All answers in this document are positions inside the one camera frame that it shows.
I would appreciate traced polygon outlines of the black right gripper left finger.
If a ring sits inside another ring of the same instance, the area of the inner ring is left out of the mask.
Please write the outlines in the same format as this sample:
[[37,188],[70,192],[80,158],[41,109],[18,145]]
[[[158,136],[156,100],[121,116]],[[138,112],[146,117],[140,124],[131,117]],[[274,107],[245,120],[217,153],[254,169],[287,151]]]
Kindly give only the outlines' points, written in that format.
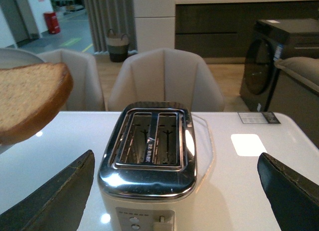
[[94,180],[92,150],[0,216],[2,231],[75,231]]

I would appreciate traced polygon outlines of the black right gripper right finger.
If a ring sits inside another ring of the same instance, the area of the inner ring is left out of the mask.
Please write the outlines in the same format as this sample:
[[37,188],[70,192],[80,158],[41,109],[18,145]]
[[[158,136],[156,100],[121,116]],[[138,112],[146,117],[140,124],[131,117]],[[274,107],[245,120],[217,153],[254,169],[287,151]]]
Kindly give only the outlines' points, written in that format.
[[257,171],[281,230],[319,229],[318,184],[267,153],[259,156]]

